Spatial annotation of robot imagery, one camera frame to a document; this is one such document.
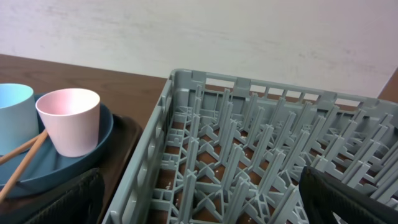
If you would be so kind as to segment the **dark blue plate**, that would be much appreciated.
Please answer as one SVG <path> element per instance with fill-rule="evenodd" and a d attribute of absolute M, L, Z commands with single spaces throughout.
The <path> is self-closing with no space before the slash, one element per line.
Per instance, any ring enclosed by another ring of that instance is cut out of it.
<path fill-rule="evenodd" d="M 40 135 L 46 128 L 37 112 Z M 49 190 L 89 168 L 101 155 L 113 128 L 110 110 L 100 102 L 98 143 L 94 150 L 80 157 L 60 155 L 49 134 L 6 198 L 23 197 Z M 1 165 L 1 190 L 30 149 Z"/>

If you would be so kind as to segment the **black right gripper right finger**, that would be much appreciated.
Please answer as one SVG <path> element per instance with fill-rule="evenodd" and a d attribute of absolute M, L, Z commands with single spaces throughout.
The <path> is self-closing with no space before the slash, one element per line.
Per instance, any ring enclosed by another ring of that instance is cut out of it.
<path fill-rule="evenodd" d="M 397 210 L 380 203 L 313 167 L 301 172 L 299 192 L 311 224 L 397 224 Z"/>

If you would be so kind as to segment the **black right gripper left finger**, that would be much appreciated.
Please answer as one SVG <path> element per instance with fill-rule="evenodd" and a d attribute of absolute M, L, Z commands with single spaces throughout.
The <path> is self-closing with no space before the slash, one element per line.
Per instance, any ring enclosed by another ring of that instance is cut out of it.
<path fill-rule="evenodd" d="M 96 223 L 103 206 L 105 184 L 98 168 L 41 195 L 23 209 L 22 223 Z"/>

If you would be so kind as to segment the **wooden chopstick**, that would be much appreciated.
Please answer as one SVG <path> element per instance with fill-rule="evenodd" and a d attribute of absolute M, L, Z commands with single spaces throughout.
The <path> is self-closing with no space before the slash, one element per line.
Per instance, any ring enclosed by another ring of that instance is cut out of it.
<path fill-rule="evenodd" d="M 40 135 L 35 137 L 35 142 L 29 141 L 29 143 L 32 143 L 32 147 L 26 154 L 26 156 L 23 158 L 15 172 L 11 175 L 10 179 L 7 181 L 3 189 L 1 190 L 1 203 L 5 200 L 9 192 L 12 190 L 12 188 L 15 186 L 16 182 L 18 179 L 21 177 L 23 172 L 27 169 L 27 166 L 32 162 L 34 156 L 36 153 L 39 151 L 41 145 L 44 143 L 48 136 L 48 132 L 45 129 Z"/>
<path fill-rule="evenodd" d="M 0 165 L 3 165 L 4 163 L 6 163 L 7 161 L 11 160 L 12 158 L 16 157 L 18 154 L 23 153 L 24 151 L 30 149 L 35 142 L 38 140 L 39 135 L 28 140 L 27 142 L 25 142 L 24 144 L 22 144 L 21 146 L 15 148 L 13 151 L 11 151 L 10 153 L 1 156 L 1 161 L 0 161 Z"/>

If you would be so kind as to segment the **pink cup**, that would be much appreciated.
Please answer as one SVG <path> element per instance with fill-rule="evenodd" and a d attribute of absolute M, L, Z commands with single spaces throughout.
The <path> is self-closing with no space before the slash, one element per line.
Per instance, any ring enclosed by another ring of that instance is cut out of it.
<path fill-rule="evenodd" d="M 95 149 L 100 125 L 100 96 L 83 88 L 55 90 L 35 103 L 57 152 L 80 157 Z"/>

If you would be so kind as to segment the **brown serving tray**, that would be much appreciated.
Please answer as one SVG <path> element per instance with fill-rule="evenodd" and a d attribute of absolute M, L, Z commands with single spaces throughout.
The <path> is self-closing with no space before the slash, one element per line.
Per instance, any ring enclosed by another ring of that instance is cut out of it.
<path fill-rule="evenodd" d="M 103 206 L 96 223 L 102 221 L 126 169 L 127 162 L 131 158 L 142 134 L 142 128 L 133 119 L 116 114 L 113 118 L 113 130 L 105 144 L 104 152 L 99 161 L 93 166 L 93 168 L 99 169 L 105 184 Z M 28 205 L 32 205 L 45 193 L 7 199 L 1 204 L 1 223 L 22 223 L 25 217 L 23 209 L 27 208 Z"/>

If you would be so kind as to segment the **light blue cup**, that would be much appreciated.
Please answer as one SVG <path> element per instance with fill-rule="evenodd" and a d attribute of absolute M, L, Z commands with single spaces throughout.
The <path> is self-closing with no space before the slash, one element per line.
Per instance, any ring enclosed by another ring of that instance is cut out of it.
<path fill-rule="evenodd" d="M 18 83 L 1 84 L 1 155 L 39 134 L 34 91 Z"/>

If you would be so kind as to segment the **grey dishwasher rack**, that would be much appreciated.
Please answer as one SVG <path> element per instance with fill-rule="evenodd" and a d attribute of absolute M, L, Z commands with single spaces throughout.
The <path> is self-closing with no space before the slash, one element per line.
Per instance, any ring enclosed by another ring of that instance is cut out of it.
<path fill-rule="evenodd" d="M 397 104 L 173 70 L 105 223 L 309 223 L 313 167 L 397 210 Z"/>

